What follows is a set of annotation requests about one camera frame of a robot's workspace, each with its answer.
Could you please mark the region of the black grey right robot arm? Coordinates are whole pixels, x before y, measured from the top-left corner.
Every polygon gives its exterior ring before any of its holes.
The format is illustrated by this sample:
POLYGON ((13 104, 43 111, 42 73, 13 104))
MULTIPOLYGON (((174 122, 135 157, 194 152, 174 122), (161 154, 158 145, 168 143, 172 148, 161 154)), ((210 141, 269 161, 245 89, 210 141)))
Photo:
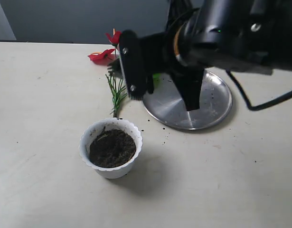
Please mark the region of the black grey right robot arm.
POLYGON ((146 72, 169 73, 187 110, 198 109, 206 68, 292 71, 292 0, 171 0, 165 30, 140 44, 146 72))

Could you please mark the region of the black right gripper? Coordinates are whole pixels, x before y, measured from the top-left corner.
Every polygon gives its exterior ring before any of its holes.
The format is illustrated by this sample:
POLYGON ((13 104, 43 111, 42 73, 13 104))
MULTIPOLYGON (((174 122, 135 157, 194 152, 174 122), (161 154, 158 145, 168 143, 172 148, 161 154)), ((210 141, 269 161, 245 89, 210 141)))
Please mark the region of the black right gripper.
POLYGON ((161 32, 137 37, 142 63, 136 67, 137 76, 147 76, 147 92, 153 94, 155 73, 169 73, 187 111, 200 108, 200 92, 204 69, 184 72, 184 67, 176 60, 174 51, 175 32, 161 32))

